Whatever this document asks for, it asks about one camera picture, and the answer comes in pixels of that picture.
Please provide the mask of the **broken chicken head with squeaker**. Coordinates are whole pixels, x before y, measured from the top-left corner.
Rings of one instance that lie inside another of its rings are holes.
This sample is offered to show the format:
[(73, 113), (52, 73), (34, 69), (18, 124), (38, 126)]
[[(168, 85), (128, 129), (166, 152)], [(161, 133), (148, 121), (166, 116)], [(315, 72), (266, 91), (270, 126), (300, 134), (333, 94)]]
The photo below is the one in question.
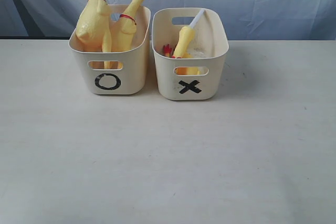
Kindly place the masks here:
[(202, 15), (204, 14), (205, 9), (201, 9), (197, 15), (193, 18), (191, 23), (188, 26), (184, 26), (181, 28), (179, 32), (178, 43), (174, 49), (172, 58), (180, 59), (180, 58), (192, 58), (192, 56), (187, 52), (187, 48), (190, 42), (195, 37), (195, 30), (194, 27), (197, 22), (200, 20)]

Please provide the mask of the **yellow rubber chicken red collar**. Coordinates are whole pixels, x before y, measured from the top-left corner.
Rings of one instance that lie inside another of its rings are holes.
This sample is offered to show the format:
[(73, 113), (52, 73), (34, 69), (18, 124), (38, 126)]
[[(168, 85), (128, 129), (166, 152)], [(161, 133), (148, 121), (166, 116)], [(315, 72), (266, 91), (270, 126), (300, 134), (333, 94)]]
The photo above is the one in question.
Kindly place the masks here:
[(133, 37), (137, 32), (136, 12), (144, 0), (132, 0), (119, 19), (112, 25), (112, 52), (125, 52), (131, 49)]

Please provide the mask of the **large yellow rubber chicken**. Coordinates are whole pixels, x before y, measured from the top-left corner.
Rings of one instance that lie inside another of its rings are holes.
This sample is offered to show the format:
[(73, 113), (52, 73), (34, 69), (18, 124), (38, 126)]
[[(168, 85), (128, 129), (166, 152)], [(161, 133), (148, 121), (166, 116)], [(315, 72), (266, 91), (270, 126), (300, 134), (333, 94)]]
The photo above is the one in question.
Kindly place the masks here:
[(84, 51), (111, 52), (110, 16), (111, 9), (106, 0), (87, 0), (75, 29)]

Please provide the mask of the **cream bin black X mark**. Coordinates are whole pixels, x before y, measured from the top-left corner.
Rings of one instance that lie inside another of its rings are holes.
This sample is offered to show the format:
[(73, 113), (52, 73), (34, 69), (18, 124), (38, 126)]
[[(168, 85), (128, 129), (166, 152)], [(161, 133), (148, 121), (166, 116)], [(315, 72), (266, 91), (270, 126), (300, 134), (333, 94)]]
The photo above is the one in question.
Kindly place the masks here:
[(183, 25), (173, 24), (182, 17), (187, 25), (202, 8), (166, 8), (156, 12), (152, 20), (152, 48), (158, 89), (169, 100), (206, 100), (217, 92), (226, 53), (227, 36), (220, 16), (206, 9), (194, 27), (195, 37), (187, 52), (192, 58), (172, 58)]

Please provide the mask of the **cream bin black O mark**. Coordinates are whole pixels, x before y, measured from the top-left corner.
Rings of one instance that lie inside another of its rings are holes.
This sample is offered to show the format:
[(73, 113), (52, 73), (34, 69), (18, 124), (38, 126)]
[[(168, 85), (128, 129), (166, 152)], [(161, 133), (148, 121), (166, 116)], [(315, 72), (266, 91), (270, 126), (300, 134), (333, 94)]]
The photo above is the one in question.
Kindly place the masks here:
[[(140, 6), (135, 15), (137, 31), (133, 37), (132, 48), (125, 52), (85, 52), (82, 43), (72, 33), (69, 47), (72, 50), (84, 83), (90, 92), (100, 95), (129, 95), (139, 92), (145, 85), (150, 55), (151, 11)], [(116, 61), (120, 69), (99, 69), (92, 62)]]

